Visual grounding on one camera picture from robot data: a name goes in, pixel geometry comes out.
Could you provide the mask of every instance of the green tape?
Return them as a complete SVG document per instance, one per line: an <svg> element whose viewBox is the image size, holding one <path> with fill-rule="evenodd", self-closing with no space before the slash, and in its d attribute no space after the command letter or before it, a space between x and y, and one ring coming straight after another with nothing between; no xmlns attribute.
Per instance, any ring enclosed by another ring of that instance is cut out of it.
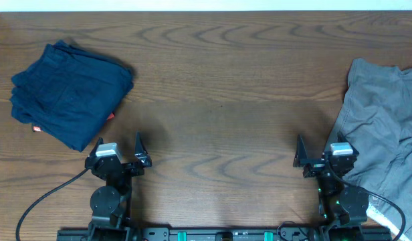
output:
<svg viewBox="0 0 412 241"><path fill-rule="evenodd" d="M187 233L178 232L178 241L187 241Z"/></svg>
<svg viewBox="0 0 412 241"><path fill-rule="evenodd" d="M273 233L264 232L264 241L273 241Z"/></svg>

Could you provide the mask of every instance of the wood grain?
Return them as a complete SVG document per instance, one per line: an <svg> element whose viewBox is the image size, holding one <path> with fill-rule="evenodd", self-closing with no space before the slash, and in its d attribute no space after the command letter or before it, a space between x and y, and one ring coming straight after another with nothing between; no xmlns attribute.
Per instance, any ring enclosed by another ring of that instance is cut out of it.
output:
<svg viewBox="0 0 412 241"><path fill-rule="evenodd" d="M316 182L292 168L296 135L318 155L354 58L412 66L412 12L0 13L0 240L92 148L71 151L11 118L12 75L59 39L136 68L98 136L130 158L141 131L154 165L134 180L143 226L314 222ZM22 240L87 226L101 185L88 173L48 197Z"/></svg>

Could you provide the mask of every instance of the white background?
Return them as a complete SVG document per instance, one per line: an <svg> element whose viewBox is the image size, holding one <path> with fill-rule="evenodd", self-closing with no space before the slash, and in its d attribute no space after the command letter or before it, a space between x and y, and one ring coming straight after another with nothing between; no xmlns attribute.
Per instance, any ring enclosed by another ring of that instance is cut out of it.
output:
<svg viewBox="0 0 412 241"><path fill-rule="evenodd" d="M412 10L412 0L0 0L0 11Z"/></svg>

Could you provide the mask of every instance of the dark blue cloth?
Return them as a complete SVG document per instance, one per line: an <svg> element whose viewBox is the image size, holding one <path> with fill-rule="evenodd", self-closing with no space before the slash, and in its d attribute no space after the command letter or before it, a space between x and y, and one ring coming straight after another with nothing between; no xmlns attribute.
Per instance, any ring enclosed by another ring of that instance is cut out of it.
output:
<svg viewBox="0 0 412 241"><path fill-rule="evenodd" d="M83 151L133 88L132 79L114 60L58 41L12 77L11 115Z"/></svg>

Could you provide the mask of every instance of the cloth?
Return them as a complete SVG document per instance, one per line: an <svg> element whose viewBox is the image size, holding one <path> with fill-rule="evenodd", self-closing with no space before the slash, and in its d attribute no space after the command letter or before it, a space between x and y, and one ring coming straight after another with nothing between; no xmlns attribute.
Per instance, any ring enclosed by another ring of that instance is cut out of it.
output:
<svg viewBox="0 0 412 241"><path fill-rule="evenodd" d="M405 235L412 240L412 69L356 59L348 86L326 150L341 131L360 153L344 179L395 202L405 213ZM369 201L401 227L397 210L375 197Z"/></svg>
<svg viewBox="0 0 412 241"><path fill-rule="evenodd" d="M11 115L83 151L133 88L132 79L114 60L58 41L12 77Z"/></svg>

